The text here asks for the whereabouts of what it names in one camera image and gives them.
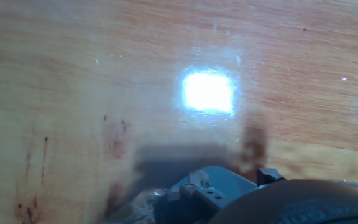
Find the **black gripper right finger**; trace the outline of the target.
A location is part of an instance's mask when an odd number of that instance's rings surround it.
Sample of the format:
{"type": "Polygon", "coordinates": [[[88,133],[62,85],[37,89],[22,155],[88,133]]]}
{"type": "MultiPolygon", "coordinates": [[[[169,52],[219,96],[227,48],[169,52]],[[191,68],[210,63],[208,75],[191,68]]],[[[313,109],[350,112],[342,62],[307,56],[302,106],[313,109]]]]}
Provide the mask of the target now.
{"type": "Polygon", "coordinates": [[[274,168],[260,168],[256,171],[256,177],[258,187],[286,180],[274,168]]]}

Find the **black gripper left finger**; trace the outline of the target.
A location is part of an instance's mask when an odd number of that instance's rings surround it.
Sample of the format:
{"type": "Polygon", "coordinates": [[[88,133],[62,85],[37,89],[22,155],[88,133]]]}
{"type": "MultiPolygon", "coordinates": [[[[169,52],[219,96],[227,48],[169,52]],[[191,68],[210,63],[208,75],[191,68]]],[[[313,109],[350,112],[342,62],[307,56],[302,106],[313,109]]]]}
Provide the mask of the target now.
{"type": "Polygon", "coordinates": [[[229,202],[227,196],[212,186],[205,171],[193,171],[169,190],[166,223],[208,223],[229,202]]]}

